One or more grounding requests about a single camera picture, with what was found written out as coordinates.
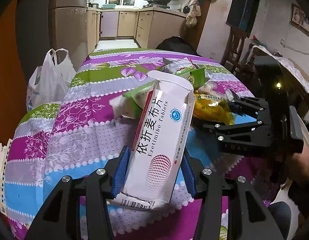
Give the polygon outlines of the person's right hand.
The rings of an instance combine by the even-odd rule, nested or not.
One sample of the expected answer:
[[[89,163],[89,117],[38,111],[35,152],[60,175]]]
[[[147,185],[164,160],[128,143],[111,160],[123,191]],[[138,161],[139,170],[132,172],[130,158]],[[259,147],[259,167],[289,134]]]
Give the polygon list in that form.
[[[294,153],[286,159],[288,177],[299,183],[309,181],[309,147],[304,144],[301,153]]]

